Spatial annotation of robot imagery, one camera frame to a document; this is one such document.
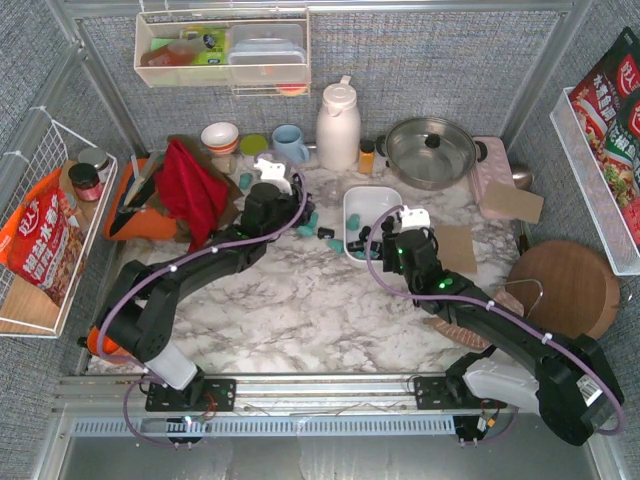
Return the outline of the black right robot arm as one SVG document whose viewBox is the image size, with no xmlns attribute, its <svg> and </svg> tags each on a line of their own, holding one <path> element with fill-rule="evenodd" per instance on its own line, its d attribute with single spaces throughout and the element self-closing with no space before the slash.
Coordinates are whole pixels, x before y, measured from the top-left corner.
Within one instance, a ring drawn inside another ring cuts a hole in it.
<svg viewBox="0 0 640 480">
<path fill-rule="evenodd" d="M 599 343 L 545 332 L 493 303 L 473 281 L 442 267 L 426 227 L 382 238 L 383 269 L 404 277 L 405 297 L 449 324 L 468 329 L 523 366 L 538 383 L 534 394 L 547 427 L 580 446 L 594 433 L 626 427 L 624 396 Z"/>
</svg>

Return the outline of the white rectangular storage basket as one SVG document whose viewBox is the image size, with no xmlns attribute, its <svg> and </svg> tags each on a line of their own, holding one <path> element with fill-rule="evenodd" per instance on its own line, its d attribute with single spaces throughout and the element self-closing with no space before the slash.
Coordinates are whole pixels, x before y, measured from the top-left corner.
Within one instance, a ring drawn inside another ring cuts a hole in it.
<svg viewBox="0 0 640 480">
<path fill-rule="evenodd" d="M 357 258 L 347 250 L 347 244 L 358 241 L 363 227 L 372 227 L 385 211 L 401 204 L 401 195 L 391 187 L 356 186 L 346 191 L 342 202 L 343 245 L 346 258 L 352 265 L 361 269 L 367 267 L 365 259 Z M 359 218 L 359 224 L 357 229 L 351 230 L 348 224 L 353 215 Z"/>
</svg>

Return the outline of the black coffee capsule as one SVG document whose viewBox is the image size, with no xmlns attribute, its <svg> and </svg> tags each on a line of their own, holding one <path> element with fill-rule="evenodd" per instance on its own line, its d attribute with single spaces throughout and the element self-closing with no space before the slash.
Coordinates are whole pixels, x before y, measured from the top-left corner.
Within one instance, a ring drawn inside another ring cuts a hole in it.
<svg viewBox="0 0 640 480">
<path fill-rule="evenodd" d="M 327 227 L 319 227 L 317 237 L 319 239 L 333 239 L 335 237 L 335 231 Z"/>
<path fill-rule="evenodd" d="M 371 233 L 371 228 L 369 226 L 364 226 L 359 233 L 359 239 L 363 242 L 366 242 Z"/>
<path fill-rule="evenodd" d="M 365 243 L 362 240 L 348 242 L 346 249 L 350 253 L 363 252 L 365 249 Z"/>
</svg>

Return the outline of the striped pink knit cloth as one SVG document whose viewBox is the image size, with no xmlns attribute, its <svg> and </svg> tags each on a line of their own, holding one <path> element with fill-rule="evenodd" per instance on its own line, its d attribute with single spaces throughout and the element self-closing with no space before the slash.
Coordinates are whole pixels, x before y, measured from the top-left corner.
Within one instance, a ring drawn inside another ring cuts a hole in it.
<svg viewBox="0 0 640 480">
<path fill-rule="evenodd" d="M 523 304 L 512 294 L 508 293 L 505 287 L 497 288 L 492 299 L 510 312 L 521 317 L 524 316 L 525 308 Z M 482 352 L 492 344 L 492 341 L 487 337 L 485 332 L 486 328 L 483 326 L 478 327 L 475 325 L 469 327 L 456 325 L 448 323 L 440 317 L 426 318 L 424 324 L 446 339 L 474 352 Z"/>
</svg>

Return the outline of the brown cardboard square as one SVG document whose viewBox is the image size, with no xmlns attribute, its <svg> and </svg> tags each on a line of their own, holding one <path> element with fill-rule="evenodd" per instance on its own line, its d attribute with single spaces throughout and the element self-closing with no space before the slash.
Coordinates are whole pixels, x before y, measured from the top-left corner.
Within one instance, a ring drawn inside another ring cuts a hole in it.
<svg viewBox="0 0 640 480">
<path fill-rule="evenodd" d="M 437 225 L 438 258 L 442 267 L 454 272 L 476 274 L 472 231 L 468 226 Z"/>
</svg>

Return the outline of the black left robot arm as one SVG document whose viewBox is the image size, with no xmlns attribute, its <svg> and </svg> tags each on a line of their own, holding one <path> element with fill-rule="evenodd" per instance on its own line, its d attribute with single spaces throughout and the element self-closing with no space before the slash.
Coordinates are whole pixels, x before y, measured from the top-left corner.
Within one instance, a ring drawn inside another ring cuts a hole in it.
<svg viewBox="0 0 640 480">
<path fill-rule="evenodd" d="M 171 340 L 177 306 L 208 284 L 251 268 L 282 233 L 310 219 L 314 204 L 304 176 L 295 174 L 286 184 L 290 193 L 255 184 L 239 222 L 215 232 L 197 251 L 151 265 L 126 263 L 96 318 L 95 354 L 116 359 L 105 351 L 111 340 L 127 352 L 123 361 L 147 368 L 154 382 L 199 398 L 204 373 Z"/>
</svg>

